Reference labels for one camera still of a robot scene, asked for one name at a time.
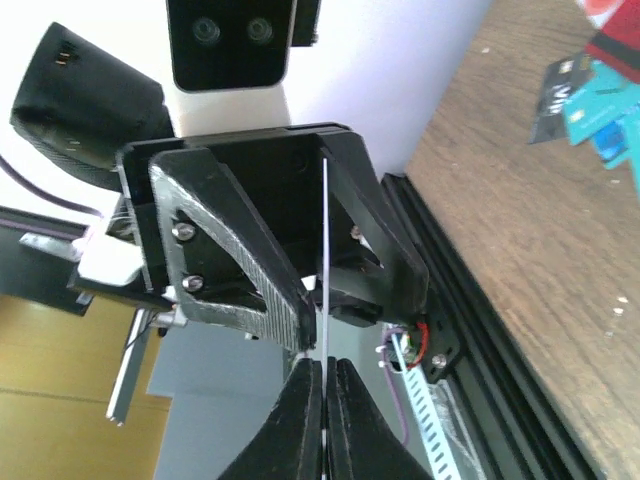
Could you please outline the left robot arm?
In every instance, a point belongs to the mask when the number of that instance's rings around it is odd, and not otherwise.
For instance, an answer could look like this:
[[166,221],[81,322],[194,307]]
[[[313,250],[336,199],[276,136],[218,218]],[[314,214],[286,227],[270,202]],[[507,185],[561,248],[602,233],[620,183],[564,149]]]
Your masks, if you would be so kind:
[[366,273],[385,202],[359,135],[338,124],[177,138],[161,86],[60,24],[12,106],[16,132],[87,182],[122,191],[149,303],[167,288],[192,322],[292,351],[316,343],[322,211],[341,266]]

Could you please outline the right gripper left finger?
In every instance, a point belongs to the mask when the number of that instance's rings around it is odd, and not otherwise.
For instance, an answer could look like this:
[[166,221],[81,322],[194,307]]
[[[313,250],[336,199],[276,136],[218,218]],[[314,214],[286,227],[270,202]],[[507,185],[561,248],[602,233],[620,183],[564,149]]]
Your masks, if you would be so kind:
[[321,478],[321,380],[318,361],[298,361],[263,426],[219,479]]

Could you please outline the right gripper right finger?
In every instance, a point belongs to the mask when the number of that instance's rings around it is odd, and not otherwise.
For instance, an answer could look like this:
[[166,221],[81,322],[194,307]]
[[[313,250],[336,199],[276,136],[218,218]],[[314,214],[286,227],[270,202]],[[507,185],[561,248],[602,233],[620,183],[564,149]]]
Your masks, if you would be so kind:
[[336,480],[420,480],[429,473],[391,431],[348,359],[328,360],[328,477]]

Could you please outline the black card pair front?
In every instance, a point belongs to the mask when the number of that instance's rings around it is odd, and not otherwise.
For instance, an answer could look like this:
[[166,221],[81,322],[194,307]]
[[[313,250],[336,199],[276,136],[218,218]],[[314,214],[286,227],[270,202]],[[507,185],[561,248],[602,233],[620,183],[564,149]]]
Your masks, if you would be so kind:
[[322,395],[326,399],[328,382],[329,353],[329,310],[330,310],[330,219],[329,219],[329,175],[328,158],[322,160],[322,213],[323,213],[323,256],[322,256]]

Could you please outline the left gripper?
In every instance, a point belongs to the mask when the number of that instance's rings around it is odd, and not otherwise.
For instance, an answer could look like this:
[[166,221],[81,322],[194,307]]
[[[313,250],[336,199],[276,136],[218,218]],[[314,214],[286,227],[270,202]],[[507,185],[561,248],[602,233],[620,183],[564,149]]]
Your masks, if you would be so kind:
[[[362,276],[374,300],[388,318],[418,319],[429,270],[384,195],[364,141],[338,133],[341,127],[280,127],[122,147],[116,165],[144,258],[145,301],[168,305],[163,295],[171,282],[191,322],[233,328],[287,350],[313,347],[315,304],[301,277],[320,275],[320,140],[334,196],[333,265],[363,271],[380,262],[376,273]],[[379,261],[351,237],[354,225]],[[382,307],[346,293],[333,290],[329,298],[330,313],[345,323],[366,328],[381,317]]]

